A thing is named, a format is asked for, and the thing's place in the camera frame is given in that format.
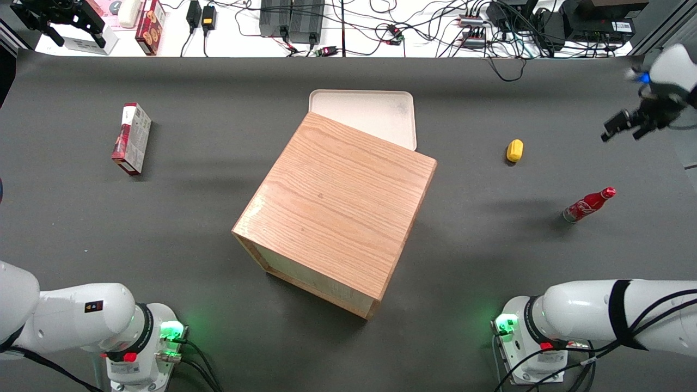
coca-cola bottle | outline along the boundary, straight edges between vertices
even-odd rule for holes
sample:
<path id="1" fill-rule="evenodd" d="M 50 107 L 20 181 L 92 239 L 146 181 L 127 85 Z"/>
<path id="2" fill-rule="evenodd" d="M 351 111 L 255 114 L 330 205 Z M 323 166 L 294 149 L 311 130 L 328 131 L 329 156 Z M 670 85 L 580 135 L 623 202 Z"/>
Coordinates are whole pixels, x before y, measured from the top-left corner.
<path id="1" fill-rule="evenodd" d="M 616 195 L 617 191 L 615 188 L 605 188 L 598 193 L 591 193 L 586 195 L 583 199 L 573 203 L 568 206 L 563 212 L 562 216 L 569 223 L 576 223 L 583 219 L 585 216 L 598 211 L 600 207 L 605 204 L 605 201 L 612 196 Z"/>

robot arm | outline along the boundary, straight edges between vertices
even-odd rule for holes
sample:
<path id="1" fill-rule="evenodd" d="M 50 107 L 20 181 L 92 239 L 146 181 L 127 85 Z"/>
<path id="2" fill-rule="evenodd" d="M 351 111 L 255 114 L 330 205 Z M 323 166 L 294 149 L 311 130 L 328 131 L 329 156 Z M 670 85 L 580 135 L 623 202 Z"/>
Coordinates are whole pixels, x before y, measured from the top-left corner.
<path id="1" fill-rule="evenodd" d="M 41 31 L 58 46 L 63 46 L 65 40 L 51 23 L 85 30 L 101 48 L 107 44 L 102 37 L 104 21 L 85 0 L 13 0 L 10 8 L 29 30 Z"/>
<path id="2" fill-rule="evenodd" d="M 107 362 L 112 388 L 163 391 L 177 362 L 184 326 L 161 303 L 136 303 L 118 283 L 40 292 L 36 278 L 0 262 L 0 361 L 80 347 Z"/>
<path id="3" fill-rule="evenodd" d="M 541 348 L 576 347 L 578 340 L 619 341 L 636 349 L 697 356 L 697 306 L 687 306 L 632 336 L 630 326 L 659 299 L 676 296 L 648 312 L 639 327 L 697 299 L 697 282 L 679 280 L 589 280 L 552 286 L 541 296 L 511 299 L 493 325 L 510 368 Z M 566 352 L 549 351 L 521 363 L 515 384 L 534 384 L 567 364 Z M 563 374 L 552 382 L 561 382 Z"/>
<path id="4" fill-rule="evenodd" d="M 648 72 L 632 71 L 630 78 L 644 83 L 639 90 L 641 104 L 631 113 L 621 110 L 609 119 L 601 135 L 603 142 L 636 127 L 633 136 L 639 140 L 653 130 L 669 126 L 686 107 L 697 109 L 697 64 L 681 44 L 664 50 Z"/>

red packaging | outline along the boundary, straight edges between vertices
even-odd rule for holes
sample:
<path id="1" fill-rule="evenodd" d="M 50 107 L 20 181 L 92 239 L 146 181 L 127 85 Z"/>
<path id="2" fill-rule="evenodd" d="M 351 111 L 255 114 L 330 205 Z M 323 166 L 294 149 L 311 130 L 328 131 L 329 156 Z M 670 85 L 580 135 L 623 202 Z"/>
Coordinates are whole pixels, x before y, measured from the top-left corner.
<path id="1" fill-rule="evenodd" d="M 140 48 L 146 55 L 155 56 L 158 53 L 163 26 L 164 10 L 162 4 L 158 0 L 145 0 L 135 40 L 138 41 Z"/>
<path id="2" fill-rule="evenodd" d="M 568 206 L 562 215 L 564 219 L 569 223 L 576 223 L 586 216 L 598 211 L 600 207 L 605 204 L 607 199 L 616 195 L 617 191 L 615 188 L 605 188 L 598 193 L 591 193 L 586 195 L 583 199 L 573 203 Z"/>
<path id="3" fill-rule="evenodd" d="M 121 115 L 121 132 L 116 138 L 112 160 L 131 176 L 143 172 L 152 121 L 140 105 L 127 103 Z"/>

green led light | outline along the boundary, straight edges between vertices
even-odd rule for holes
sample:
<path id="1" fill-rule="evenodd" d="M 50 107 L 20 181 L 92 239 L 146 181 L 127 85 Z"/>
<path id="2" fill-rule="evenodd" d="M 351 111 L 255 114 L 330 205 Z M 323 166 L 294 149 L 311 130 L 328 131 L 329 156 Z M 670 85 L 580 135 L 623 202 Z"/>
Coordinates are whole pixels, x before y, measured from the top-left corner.
<path id="1" fill-rule="evenodd" d="M 178 321 L 163 322 L 160 325 L 160 338 L 178 339 L 184 334 L 184 325 Z"/>
<path id="2" fill-rule="evenodd" d="M 494 323 L 498 327 L 498 331 L 501 335 L 508 335 L 513 332 L 513 328 L 518 324 L 518 316 L 504 313 L 499 315 Z"/>

yellow object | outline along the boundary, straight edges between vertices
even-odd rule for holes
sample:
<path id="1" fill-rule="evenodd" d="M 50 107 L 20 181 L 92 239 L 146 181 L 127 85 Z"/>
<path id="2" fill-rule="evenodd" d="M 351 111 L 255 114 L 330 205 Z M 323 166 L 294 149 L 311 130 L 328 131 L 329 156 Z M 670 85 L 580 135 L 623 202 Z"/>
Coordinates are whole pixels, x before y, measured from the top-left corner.
<path id="1" fill-rule="evenodd" d="M 506 150 L 506 158 L 511 162 L 518 162 L 523 157 L 523 142 L 521 140 L 515 139 L 508 145 L 508 150 Z"/>

